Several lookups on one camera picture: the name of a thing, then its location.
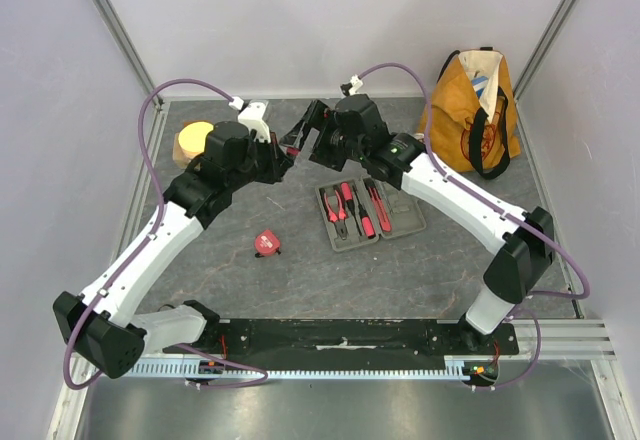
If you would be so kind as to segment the pink handled screwdriver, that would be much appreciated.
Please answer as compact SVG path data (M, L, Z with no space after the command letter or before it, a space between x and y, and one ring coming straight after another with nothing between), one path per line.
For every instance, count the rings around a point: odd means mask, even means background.
M355 202L356 202L356 206L357 206L357 210L358 210L358 214L359 214L359 218L360 218L360 222L361 222L364 234L367 238L372 239L376 236L376 232L371 222L371 219L364 205L360 201L357 189L353 190L353 194L354 194L354 198L355 198Z
M349 210L349 212L351 213L352 216L355 216L356 215L356 209L355 209L353 193L352 193L350 185L347 182L342 182L340 184L340 189L341 189L342 195L344 197L347 209Z

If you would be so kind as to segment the pink tape measure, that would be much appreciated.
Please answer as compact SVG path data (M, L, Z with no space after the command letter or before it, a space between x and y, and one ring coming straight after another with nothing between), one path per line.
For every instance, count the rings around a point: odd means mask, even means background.
M281 242L275 233L266 229L254 241L255 257L265 258L281 254Z

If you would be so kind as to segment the pink handled pliers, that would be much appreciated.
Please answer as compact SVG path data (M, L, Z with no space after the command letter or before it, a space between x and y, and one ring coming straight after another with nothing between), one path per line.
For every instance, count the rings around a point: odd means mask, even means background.
M340 194L336 190L333 190L333 196L330 197L327 190L322 189L321 197L327 220L335 227L338 237L346 240L348 238L348 229L346 226L347 214Z

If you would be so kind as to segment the grey plastic tool case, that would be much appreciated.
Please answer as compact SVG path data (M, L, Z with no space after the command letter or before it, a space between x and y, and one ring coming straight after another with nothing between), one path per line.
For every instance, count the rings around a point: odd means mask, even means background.
M418 206L417 200L413 196L407 194L404 191L398 190L389 184L371 178L374 180L376 187L380 193L392 226L392 230L389 233L383 232L379 225L373 202L364 184L364 180L368 178L371 177L344 179L337 182L321 185L315 189L315 195L319 204L320 211L323 214L323 222L329 237L331 248L337 253L369 246L381 239L392 240L400 237L405 237L421 232L426 228L425 217L420 207ZM354 194L353 198L355 203L356 215L352 216L347 209L344 197L340 189L340 184L342 182L347 182L350 185L352 193L354 189L357 189L360 201L367 210L375 229L376 236L374 238L369 239L364 234ZM346 226L348 229L348 238L346 240L342 240L338 237L335 227L327 220L327 216L323 206L323 200L321 197L322 189L326 189L330 197L333 196L333 190L336 190L341 196L343 206L347 214Z

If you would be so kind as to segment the pink utility knife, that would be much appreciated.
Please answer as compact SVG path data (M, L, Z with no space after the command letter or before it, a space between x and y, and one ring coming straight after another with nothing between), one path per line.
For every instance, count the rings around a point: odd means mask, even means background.
M381 230L389 233L392 230L391 222L374 180L371 178L365 179L364 184L373 202Z

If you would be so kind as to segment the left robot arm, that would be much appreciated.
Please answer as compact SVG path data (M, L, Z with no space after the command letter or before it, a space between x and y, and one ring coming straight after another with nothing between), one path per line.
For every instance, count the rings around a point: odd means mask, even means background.
M216 314L197 301L152 314L137 314L144 296L176 256L231 205L233 194L259 182L283 179L295 159L276 137L262 141L235 121L219 122L204 150L161 196L155 218L113 265L80 294L61 293L53 310L69 353L77 353L116 379L147 353L189 344L201 353L216 348Z

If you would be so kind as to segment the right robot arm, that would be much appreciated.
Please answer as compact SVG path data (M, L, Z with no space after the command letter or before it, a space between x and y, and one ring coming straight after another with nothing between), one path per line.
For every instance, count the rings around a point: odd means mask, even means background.
M470 232L493 254L480 293L461 319L458 341L467 352L483 352L494 331L530 294L554 260L551 215L505 203L445 166L413 135L392 133L377 105L365 94L334 107L311 102L280 143L293 155L311 131L318 133L312 162L335 171L359 163L372 178L420 199Z

